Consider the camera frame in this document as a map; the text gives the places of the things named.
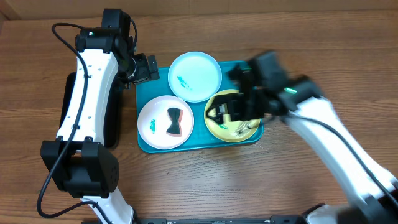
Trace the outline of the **light blue plate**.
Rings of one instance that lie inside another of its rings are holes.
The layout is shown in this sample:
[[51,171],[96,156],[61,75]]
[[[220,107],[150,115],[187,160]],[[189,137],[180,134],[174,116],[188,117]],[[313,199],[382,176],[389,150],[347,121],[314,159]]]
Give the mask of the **light blue plate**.
[[223,79],[219,63],[204,52],[187,52],[169,67],[168,83],[177,97],[189,103],[210,99],[218,92]]

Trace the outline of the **white plate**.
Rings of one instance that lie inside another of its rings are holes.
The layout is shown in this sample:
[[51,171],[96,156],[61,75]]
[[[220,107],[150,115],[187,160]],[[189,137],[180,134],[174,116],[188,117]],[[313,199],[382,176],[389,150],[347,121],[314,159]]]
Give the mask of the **white plate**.
[[[180,108],[183,111],[181,119],[181,136],[171,136],[166,133],[171,125],[167,110]],[[158,96],[146,103],[137,119],[137,128],[141,138],[150,146],[166,150],[183,144],[193,131],[193,111],[185,101],[170,95]]]

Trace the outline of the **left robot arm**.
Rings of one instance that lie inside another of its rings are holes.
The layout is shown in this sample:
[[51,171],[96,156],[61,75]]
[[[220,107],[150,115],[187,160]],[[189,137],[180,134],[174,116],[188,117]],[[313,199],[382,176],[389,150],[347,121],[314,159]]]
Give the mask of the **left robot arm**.
[[76,72],[69,77],[56,138],[44,141],[48,169],[37,198],[37,212],[50,182],[89,206],[101,223],[137,223],[134,209],[118,189],[119,162],[111,153],[118,141],[121,92],[131,84],[157,80],[153,55],[135,54],[129,27],[82,27],[71,51]]

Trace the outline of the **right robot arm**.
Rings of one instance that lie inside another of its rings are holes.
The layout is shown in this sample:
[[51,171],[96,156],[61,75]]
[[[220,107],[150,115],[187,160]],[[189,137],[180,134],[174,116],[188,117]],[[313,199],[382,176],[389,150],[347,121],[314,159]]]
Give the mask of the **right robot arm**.
[[212,120],[224,123],[278,116],[301,136],[333,174],[347,206],[318,205],[304,223],[397,223],[397,178],[372,159],[336,115],[332,103],[308,77],[289,79],[282,70],[228,73],[237,93],[215,96]]

